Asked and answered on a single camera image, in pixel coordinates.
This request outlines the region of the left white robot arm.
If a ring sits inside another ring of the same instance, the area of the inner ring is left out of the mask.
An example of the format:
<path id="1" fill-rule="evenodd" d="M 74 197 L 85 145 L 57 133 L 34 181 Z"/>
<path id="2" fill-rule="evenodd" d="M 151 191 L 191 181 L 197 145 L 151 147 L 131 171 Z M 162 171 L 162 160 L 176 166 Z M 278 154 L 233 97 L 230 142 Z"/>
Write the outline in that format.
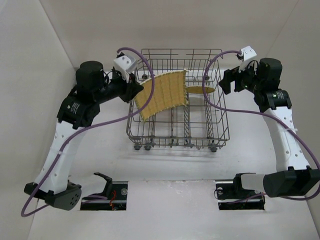
<path id="1" fill-rule="evenodd" d="M 86 132 L 94 126 L 100 105 L 120 98 L 130 102 L 143 90 L 135 77 L 137 62 L 122 56 L 114 60 L 108 75 L 98 61 L 85 61 L 75 72 L 75 85 L 62 101 L 57 114 L 53 141 L 40 174 L 27 183 L 24 193 L 60 210 L 70 211 L 81 197 L 98 194 L 104 197 L 112 189 L 112 178 L 95 172 L 87 183 L 69 179 L 72 162 Z"/>

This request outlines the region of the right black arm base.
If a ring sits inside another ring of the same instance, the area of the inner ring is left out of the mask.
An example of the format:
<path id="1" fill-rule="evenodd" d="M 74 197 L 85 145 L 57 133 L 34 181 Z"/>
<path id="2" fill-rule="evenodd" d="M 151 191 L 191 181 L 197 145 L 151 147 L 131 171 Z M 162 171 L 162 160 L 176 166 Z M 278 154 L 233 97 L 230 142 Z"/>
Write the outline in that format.
<path id="1" fill-rule="evenodd" d="M 220 211 L 230 210 L 265 210 L 265 196 L 261 191 L 244 189 L 241 182 L 242 173 L 233 179 L 215 181 L 214 197 Z"/>

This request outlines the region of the round woven bamboo plate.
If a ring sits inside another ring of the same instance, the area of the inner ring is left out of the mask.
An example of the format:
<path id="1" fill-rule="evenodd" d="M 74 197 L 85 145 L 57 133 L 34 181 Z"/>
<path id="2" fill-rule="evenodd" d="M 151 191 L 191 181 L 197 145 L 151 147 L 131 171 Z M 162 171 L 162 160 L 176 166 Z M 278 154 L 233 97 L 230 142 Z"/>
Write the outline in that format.
<path id="1" fill-rule="evenodd" d="M 189 93 L 189 94 L 210 94 L 210 93 L 213 93 L 215 92 L 215 88 L 213 87 L 209 87 L 209 86 L 205 86 L 205 87 L 202 87 L 202 86 L 188 86 L 186 87 L 186 92 Z"/>

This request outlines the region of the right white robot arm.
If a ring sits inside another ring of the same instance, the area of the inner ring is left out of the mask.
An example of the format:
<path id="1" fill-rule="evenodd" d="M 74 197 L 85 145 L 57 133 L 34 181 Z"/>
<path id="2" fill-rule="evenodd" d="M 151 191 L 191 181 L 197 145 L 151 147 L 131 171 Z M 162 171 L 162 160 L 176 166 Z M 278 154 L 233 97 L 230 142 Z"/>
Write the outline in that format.
<path id="1" fill-rule="evenodd" d="M 257 66 L 250 61 L 243 70 L 240 67 L 225 70 L 218 84 L 225 94 L 231 93 L 231 83 L 234 83 L 235 92 L 253 93 L 275 152 L 276 171 L 240 173 L 241 187 L 265 192 L 271 198 L 301 200 L 320 181 L 320 171 L 310 167 L 301 149 L 303 143 L 296 138 L 290 96 L 279 88 L 282 70 L 280 60 L 262 58 Z"/>

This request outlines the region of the rectangular woven bamboo plate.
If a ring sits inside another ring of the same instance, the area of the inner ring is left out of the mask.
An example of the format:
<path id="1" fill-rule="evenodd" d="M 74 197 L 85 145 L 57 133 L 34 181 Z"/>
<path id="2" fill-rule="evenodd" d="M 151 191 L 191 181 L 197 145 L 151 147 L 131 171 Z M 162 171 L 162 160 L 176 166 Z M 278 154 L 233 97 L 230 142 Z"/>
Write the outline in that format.
<path id="1" fill-rule="evenodd" d="M 188 105 L 186 91 L 187 69 L 170 71 L 155 76 L 155 88 L 148 105 L 139 113 L 145 122 L 164 110 Z"/>

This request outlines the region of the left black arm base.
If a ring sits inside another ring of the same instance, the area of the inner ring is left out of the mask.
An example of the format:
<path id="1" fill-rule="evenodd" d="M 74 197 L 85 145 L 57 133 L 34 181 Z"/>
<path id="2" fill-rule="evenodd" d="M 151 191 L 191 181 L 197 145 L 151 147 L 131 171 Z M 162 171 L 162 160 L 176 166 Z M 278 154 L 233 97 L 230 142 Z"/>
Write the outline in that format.
<path id="1" fill-rule="evenodd" d="M 95 172 L 81 183 L 81 211 L 125 211 L 129 183 Z"/>

